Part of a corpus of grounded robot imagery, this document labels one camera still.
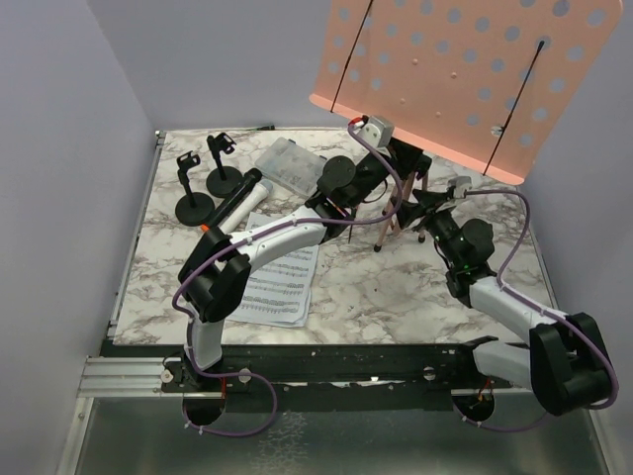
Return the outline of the black stand holding white microphone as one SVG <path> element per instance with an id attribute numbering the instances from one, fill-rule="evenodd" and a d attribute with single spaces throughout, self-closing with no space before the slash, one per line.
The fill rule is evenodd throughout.
<path id="1" fill-rule="evenodd" d="M 175 206 L 176 219 L 184 226 L 197 227 L 203 225 L 214 214 L 214 200 L 202 192 L 194 192 L 190 185 L 188 172 L 201 163 L 201 158 L 193 151 L 188 151 L 176 158 L 177 176 L 183 186 L 185 195 Z"/>

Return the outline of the white microphone silver grille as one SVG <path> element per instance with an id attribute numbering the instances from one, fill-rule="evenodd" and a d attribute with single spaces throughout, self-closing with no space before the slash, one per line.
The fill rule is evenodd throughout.
<path id="1" fill-rule="evenodd" d="M 273 191 L 273 183 L 267 179 L 258 182 L 248 196 L 220 224 L 220 229 L 228 234 L 246 219 L 249 214 Z"/>

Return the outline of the black round microphone stand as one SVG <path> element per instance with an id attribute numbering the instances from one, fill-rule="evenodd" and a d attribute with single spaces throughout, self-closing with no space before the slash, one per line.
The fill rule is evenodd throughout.
<path id="1" fill-rule="evenodd" d="M 223 153 L 234 153 L 235 141 L 228 134 L 220 133 L 217 136 L 208 135 L 206 142 L 216 164 L 216 168 L 209 173 L 206 179 L 207 190 L 214 197 L 225 198 L 242 179 L 242 173 L 237 168 L 224 165 L 222 162 Z"/>

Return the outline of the pink tripod music stand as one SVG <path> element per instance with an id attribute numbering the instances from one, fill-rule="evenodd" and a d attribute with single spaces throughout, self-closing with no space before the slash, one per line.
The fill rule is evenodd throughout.
<path id="1" fill-rule="evenodd" d="M 522 184 L 619 23 L 619 1 L 335 1 L 311 102 Z"/>

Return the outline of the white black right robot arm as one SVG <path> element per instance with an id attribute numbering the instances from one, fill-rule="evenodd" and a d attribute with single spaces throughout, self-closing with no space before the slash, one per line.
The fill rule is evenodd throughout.
<path id="1" fill-rule="evenodd" d="M 596 320 L 546 307 L 492 271 L 492 226 L 471 219 L 458 225 L 452 211 L 469 191 L 416 190 L 397 212 L 400 227 L 427 231 L 446 267 L 452 297 L 501 323 L 522 341 L 515 346 L 491 339 L 454 363 L 456 379 L 476 387 L 489 376 L 530 390 L 552 416 L 575 409 L 602 410 L 614 404 L 619 382 Z"/>

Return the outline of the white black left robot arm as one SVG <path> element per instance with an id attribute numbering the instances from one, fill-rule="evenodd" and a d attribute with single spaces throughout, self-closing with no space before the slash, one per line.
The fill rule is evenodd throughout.
<path id="1" fill-rule="evenodd" d="M 351 226 L 347 212 L 388 177 L 419 179 L 430 165 L 421 149 L 392 139 L 357 163 L 343 155 L 329 159 L 305 205 L 262 231 L 230 235 L 213 227 L 205 232 L 178 274 L 180 288 L 172 301 L 189 317 L 187 382 L 204 391 L 218 381 L 224 322 L 239 307 L 251 274 L 290 252 L 337 238 Z"/>

